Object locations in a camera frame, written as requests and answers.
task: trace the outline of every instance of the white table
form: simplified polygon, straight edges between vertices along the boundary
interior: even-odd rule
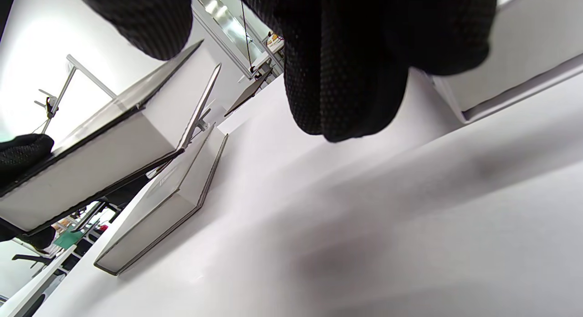
[[[278,78],[220,126],[200,213],[117,278],[106,232],[36,317],[580,315],[583,76],[452,133],[420,79],[389,128],[329,144]]]

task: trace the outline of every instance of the gloved hand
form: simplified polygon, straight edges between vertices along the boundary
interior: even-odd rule
[[[191,0],[86,0],[144,53],[167,60],[187,42]],[[331,142],[388,126],[408,69],[465,72],[483,62],[497,0],[242,0],[285,41],[291,113]]]

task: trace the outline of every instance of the cable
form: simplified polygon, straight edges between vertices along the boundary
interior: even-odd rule
[[[44,126],[44,124],[47,122],[48,120],[44,120],[44,122],[42,122],[42,124],[40,124],[40,126],[38,126],[35,130],[33,130],[31,132],[31,134],[34,134],[38,129],[40,129],[42,126]]]
[[[247,39],[247,21],[245,20],[245,5],[241,1],[241,10],[243,12],[243,26],[245,28],[245,43],[247,45],[247,58],[249,59],[249,71],[253,73],[253,63],[251,62],[251,54],[249,53],[249,40]]]

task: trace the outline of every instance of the white wall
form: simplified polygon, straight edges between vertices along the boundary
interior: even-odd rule
[[[211,99],[235,101],[246,84],[241,72],[194,22],[189,43],[206,43],[223,68]],[[135,49],[82,0],[15,0],[0,43],[0,140],[30,133],[45,118],[34,100],[42,88],[58,95],[67,76],[65,57],[73,55],[115,93],[121,93],[162,62]],[[80,72],[62,101],[60,116],[49,127],[56,139],[65,136],[108,101]]]
[[[31,269],[34,262],[13,261],[14,255],[36,255],[31,250],[11,240],[0,242],[0,295],[10,298],[42,267],[37,263]]]

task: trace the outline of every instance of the metal stand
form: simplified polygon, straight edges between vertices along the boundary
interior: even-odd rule
[[[59,94],[58,97],[55,97],[54,95],[51,95],[51,94],[47,93],[46,91],[43,91],[42,89],[38,89],[38,91],[40,91],[41,93],[48,96],[47,105],[44,105],[39,101],[35,101],[35,103],[37,103],[41,107],[46,108],[47,120],[44,124],[44,127],[42,128],[42,132],[41,132],[42,134],[46,133],[46,129],[48,128],[48,125],[51,123],[52,118],[54,118],[57,110],[59,109],[59,104],[61,103],[61,100],[63,99],[63,96],[65,95],[65,91],[67,91],[67,88],[69,87],[69,84],[71,84],[71,80],[73,79],[73,76],[75,75],[75,72],[77,70],[80,70],[81,72],[83,72],[83,74],[85,74],[85,76],[87,76],[91,81],[93,81],[94,84],[96,84],[102,91],[104,91],[109,97],[111,97],[111,100],[116,105],[118,105],[118,107],[120,107],[121,109],[125,109],[123,104],[117,99],[117,95],[115,95],[115,93],[113,93],[113,91],[111,91],[111,89],[109,89],[96,76],[94,76],[94,74],[89,72],[89,70],[87,70],[87,68],[85,68],[85,66],[83,66],[83,64],[81,64],[79,61],[75,60],[75,58],[73,58],[71,56],[71,54],[67,55],[67,61],[69,61],[71,63],[71,65],[73,65],[73,67],[71,68],[69,75],[67,76],[67,80],[65,81],[65,85],[63,86],[63,89],[61,89],[61,93]]]
[[[261,37],[259,37],[259,35],[257,35],[256,31],[251,27],[249,22],[245,22],[245,23],[247,24],[247,29],[250,31],[250,33],[252,35],[254,35],[256,38],[261,38]],[[269,47],[267,46],[267,39],[268,38],[269,37],[265,37],[264,39],[260,39],[261,47],[263,47],[263,49],[267,52],[269,57],[271,57],[271,60],[275,64],[277,64],[277,66],[279,66],[281,68],[281,70],[283,70],[283,64],[281,63],[281,61],[275,56],[275,54],[273,54],[271,49],[269,49]]]

